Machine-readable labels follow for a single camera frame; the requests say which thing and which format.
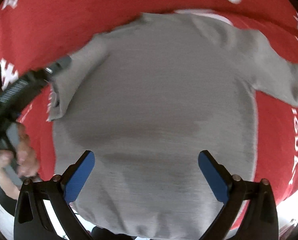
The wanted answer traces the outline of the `person's left forearm sleeve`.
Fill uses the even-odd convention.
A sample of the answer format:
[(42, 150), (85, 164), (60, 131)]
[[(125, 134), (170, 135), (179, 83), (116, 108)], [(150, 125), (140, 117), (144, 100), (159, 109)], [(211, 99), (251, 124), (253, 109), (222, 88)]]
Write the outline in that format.
[(14, 219), (17, 200), (8, 197), (0, 187), (0, 232), (6, 239), (14, 239)]

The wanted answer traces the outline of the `person's left hand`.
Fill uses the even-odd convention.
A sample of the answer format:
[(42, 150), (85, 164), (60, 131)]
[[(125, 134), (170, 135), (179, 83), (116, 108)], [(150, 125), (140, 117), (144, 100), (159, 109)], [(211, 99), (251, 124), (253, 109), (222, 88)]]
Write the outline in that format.
[[(36, 152), (30, 145), (29, 135), (26, 132), (25, 126), (17, 123), (17, 128), (19, 137), (19, 143), (16, 147), (17, 175), (19, 177), (36, 177), (40, 168), (40, 163), (36, 158)], [(20, 189), (14, 185), (4, 171), (4, 168), (11, 163), (13, 157), (13, 152), (8, 150), (0, 151), (0, 187), (8, 197), (17, 200)]]

